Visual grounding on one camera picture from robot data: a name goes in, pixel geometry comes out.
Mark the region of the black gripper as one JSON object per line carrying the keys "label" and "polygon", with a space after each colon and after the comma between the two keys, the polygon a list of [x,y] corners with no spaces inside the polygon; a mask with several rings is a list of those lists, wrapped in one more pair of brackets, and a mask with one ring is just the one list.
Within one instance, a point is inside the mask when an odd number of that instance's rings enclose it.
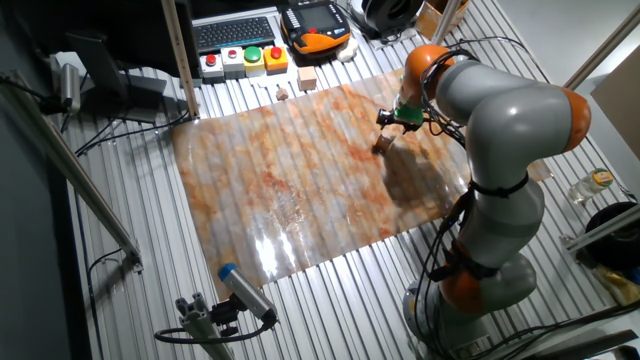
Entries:
{"label": "black gripper", "polygon": [[379,110],[376,124],[380,127],[380,131],[372,146],[373,150],[389,150],[396,140],[421,128],[418,124],[394,120],[393,114],[384,109]]}

